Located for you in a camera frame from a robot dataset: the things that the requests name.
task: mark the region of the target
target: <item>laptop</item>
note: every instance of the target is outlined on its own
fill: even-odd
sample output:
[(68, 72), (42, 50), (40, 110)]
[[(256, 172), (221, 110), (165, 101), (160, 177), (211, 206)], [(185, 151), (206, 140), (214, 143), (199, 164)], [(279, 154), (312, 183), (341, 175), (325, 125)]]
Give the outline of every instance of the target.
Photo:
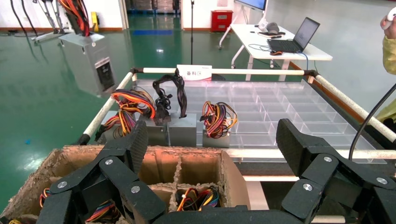
[(268, 39), (267, 41), (271, 50), (274, 51), (288, 53), (303, 52), (319, 26), (320, 24), (318, 22), (306, 17), (293, 40)]

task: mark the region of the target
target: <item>computer power supply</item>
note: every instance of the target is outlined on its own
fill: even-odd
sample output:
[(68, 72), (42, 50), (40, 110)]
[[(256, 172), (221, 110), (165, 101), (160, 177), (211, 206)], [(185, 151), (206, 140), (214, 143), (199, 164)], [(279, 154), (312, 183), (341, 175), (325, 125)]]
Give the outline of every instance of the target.
[(70, 33), (59, 40), (79, 89), (98, 97), (115, 89), (115, 75), (104, 36)]

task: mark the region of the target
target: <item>white controller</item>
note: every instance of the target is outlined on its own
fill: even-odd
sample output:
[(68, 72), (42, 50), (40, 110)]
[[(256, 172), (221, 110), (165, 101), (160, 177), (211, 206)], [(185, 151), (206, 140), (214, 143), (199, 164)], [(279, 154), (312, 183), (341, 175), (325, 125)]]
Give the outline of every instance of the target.
[(389, 14), (386, 16), (386, 24), (382, 27), (383, 30), (386, 30), (392, 25), (393, 18), (396, 16), (396, 7), (393, 8)]

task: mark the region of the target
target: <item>metal screw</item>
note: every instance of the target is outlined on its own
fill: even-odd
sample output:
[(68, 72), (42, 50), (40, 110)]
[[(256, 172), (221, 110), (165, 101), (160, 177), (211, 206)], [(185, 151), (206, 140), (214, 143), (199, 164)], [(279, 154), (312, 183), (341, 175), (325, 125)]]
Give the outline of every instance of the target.
[(62, 181), (62, 182), (60, 182), (58, 184), (58, 188), (64, 188), (64, 187), (66, 187), (66, 185), (67, 185), (67, 182), (66, 181)]
[(113, 160), (106, 160), (106, 162), (105, 162), (106, 165), (110, 165), (112, 163), (113, 163)]
[(383, 179), (381, 177), (377, 177), (377, 181), (382, 183), (382, 184), (387, 184), (388, 183), (385, 179)]
[(132, 187), (132, 189), (131, 189), (132, 194), (135, 194), (135, 193), (137, 193), (137, 192), (139, 192), (139, 191), (140, 191), (140, 187), (139, 187), (139, 186), (134, 186), (134, 187)]
[(307, 184), (307, 183), (305, 183), (305, 184), (303, 185), (303, 188), (304, 188), (305, 190), (307, 190), (307, 191), (311, 191), (311, 190), (312, 190), (312, 186), (311, 186), (310, 184)]
[(327, 157), (327, 156), (325, 156), (323, 159), (324, 159), (326, 162), (331, 162), (331, 161), (333, 161), (330, 157)]

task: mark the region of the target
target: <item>yellow sleeve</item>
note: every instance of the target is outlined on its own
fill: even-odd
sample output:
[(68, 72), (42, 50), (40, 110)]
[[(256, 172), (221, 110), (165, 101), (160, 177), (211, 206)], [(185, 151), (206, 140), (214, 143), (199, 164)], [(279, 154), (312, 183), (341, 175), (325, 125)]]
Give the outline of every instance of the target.
[(396, 39), (383, 39), (383, 65), (387, 72), (396, 75)]

